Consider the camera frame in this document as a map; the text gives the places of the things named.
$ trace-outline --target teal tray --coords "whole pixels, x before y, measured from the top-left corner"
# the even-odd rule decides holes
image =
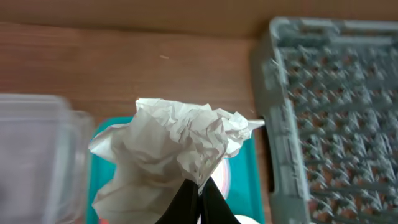
[[[111,118],[99,126],[95,134],[104,131],[113,124],[129,123],[132,117]],[[99,218],[91,204],[95,194],[113,178],[116,166],[94,154],[91,154],[90,188],[87,206],[87,224],[98,224]],[[264,224],[261,188],[257,169],[254,139],[244,142],[239,154],[229,159],[231,168],[231,187],[226,199],[231,211],[235,215],[245,215]]]

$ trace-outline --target wooden table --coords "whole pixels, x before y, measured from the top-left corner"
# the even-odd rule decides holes
[[[256,118],[249,51],[255,41],[181,34],[0,24],[0,92],[51,94],[96,124],[135,113],[137,98],[165,98]],[[267,223],[268,175],[256,132]]]

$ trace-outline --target clear plastic container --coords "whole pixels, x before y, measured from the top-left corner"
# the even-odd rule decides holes
[[[63,98],[0,95],[0,223],[82,218],[92,127]]]

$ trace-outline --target crumpled paper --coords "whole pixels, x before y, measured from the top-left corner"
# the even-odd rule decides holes
[[[141,98],[129,124],[99,133],[89,149],[116,164],[113,180],[93,207],[110,224],[153,224],[166,211],[184,179],[203,186],[225,157],[238,154],[263,120],[210,105]]]

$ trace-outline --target gray crate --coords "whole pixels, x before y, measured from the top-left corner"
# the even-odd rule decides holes
[[[276,18],[251,59],[276,224],[397,223],[398,23]]]

